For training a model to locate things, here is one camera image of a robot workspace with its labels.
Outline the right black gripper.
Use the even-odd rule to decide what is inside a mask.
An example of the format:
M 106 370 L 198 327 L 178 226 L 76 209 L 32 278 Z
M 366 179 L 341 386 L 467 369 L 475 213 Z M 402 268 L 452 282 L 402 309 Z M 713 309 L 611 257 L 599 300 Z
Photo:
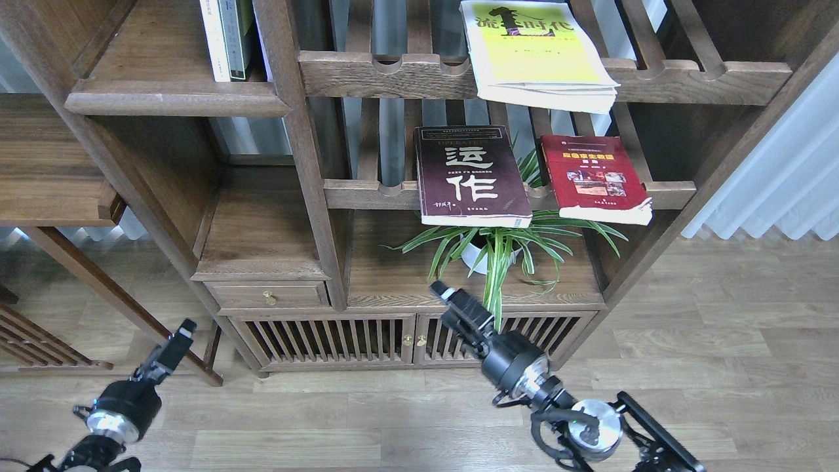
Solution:
M 511 398 L 536 397 L 548 377 L 549 357 L 520 332 L 496 332 L 494 315 L 464 289 L 434 281 L 429 290 L 447 307 L 441 322 L 464 338 L 486 379 Z

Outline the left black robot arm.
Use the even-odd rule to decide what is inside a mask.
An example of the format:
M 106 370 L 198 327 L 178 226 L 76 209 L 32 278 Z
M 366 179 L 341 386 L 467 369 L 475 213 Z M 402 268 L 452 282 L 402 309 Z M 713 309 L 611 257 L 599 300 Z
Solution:
M 46 455 L 30 471 L 139 471 L 136 457 L 117 460 L 126 447 L 143 439 L 162 400 L 155 388 L 173 374 L 191 349 L 197 323 L 185 319 L 168 340 L 156 347 L 127 380 L 113 382 L 92 406 L 76 405 L 73 413 L 90 433 L 68 451 L 59 466 Z

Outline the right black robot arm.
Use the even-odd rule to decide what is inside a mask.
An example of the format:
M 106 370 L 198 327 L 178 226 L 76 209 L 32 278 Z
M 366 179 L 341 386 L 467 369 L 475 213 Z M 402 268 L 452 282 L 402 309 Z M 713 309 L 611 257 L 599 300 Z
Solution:
M 432 293 L 446 304 L 441 317 L 464 350 L 498 390 L 498 408 L 530 408 L 531 436 L 565 470 L 589 471 L 614 454 L 624 437 L 639 450 L 636 471 L 702 471 L 690 454 L 647 410 L 621 391 L 616 401 L 579 400 L 549 373 L 549 357 L 520 332 L 501 334 L 492 314 L 462 289 L 435 281 Z

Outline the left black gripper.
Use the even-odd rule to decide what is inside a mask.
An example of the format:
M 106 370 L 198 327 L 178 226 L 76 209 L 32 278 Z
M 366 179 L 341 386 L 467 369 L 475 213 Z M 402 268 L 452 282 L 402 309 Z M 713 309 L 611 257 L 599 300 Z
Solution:
M 183 320 L 166 342 L 156 347 L 129 380 L 113 382 L 96 399 L 96 434 L 118 443 L 136 443 L 155 420 L 162 400 L 155 388 L 191 350 L 197 323 Z

